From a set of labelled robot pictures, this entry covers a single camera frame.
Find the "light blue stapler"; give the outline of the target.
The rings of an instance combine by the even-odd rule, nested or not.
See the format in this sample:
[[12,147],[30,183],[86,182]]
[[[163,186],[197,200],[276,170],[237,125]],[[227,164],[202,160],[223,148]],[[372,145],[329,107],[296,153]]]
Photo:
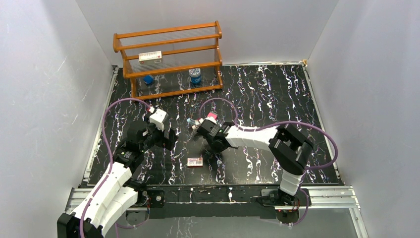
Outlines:
[[203,119],[187,118],[187,123],[191,126],[192,130],[197,130],[201,126],[202,121]]

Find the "red white staple box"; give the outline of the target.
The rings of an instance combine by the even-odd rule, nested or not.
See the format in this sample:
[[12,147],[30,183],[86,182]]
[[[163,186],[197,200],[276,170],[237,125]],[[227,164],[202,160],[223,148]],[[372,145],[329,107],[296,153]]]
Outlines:
[[188,168],[195,168],[195,167],[202,167],[204,164],[202,157],[194,157],[187,159],[187,167]]

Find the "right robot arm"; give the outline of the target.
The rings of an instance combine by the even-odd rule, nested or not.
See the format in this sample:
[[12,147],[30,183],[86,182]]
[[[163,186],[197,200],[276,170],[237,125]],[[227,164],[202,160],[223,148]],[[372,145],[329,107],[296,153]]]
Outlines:
[[232,122],[223,124],[201,119],[192,126],[215,153],[228,148],[251,147],[273,154],[283,169],[279,187],[279,200],[292,205],[298,200],[298,188],[314,144],[290,123],[267,128],[240,127]]

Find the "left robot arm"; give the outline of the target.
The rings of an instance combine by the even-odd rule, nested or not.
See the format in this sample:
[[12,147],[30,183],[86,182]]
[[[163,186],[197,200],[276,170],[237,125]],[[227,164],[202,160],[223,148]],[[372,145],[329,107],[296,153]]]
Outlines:
[[175,129],[161,129],[150,119],[132,123],[98,184],[75,209],[58,218],[57,236],[103,238],[129,207],[146,204],[150,200],[146,186],[134,181],[132,174],[146,151],[155,146],[172,150],[177,139]]

